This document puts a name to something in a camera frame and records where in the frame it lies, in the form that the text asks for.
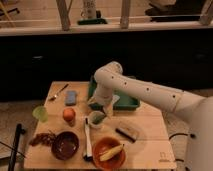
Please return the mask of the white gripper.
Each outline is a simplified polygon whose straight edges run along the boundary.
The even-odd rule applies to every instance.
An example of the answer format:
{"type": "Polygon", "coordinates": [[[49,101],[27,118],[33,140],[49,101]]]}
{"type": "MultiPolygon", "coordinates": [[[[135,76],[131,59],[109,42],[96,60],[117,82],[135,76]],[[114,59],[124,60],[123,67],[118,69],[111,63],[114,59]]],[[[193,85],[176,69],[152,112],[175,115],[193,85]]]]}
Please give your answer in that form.
{"type": "Polygon", "coordinates": [[[106,117],[112,117],[114,114],[113,106],[119,99],[120,97],[115,95],[112,89],[97,87],[93,95],[89,98],[88,104],[98,103],[102,106],[106,117]]]}

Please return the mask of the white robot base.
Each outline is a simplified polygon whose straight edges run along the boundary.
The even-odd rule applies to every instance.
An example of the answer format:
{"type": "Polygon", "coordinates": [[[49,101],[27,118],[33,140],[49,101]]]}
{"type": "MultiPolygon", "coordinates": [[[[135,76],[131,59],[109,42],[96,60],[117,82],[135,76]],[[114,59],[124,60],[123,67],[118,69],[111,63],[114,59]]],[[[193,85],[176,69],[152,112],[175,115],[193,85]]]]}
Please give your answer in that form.
{"type": "Polygon", "coordinates": [[[202,100],[190,122],[185,171],[213,171],[213,97],[202,100]]]}

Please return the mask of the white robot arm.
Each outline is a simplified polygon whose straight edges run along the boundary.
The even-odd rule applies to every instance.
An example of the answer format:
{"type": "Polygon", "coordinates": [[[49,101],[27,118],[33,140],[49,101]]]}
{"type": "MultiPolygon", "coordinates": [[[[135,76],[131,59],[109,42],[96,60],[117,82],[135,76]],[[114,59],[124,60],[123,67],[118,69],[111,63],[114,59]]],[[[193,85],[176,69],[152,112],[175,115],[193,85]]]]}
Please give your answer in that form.
{"type": "Polygon", "coordinates": [[[163,111],[184,114],[190,113],[204,100],[204,97],[184,90],[124,76],[121,64],[116,61],[97,69],[94,79],[97,87],[88,100],[89,104],[98,103],[107,107],[114,91],[121,91],[163,111]]]}

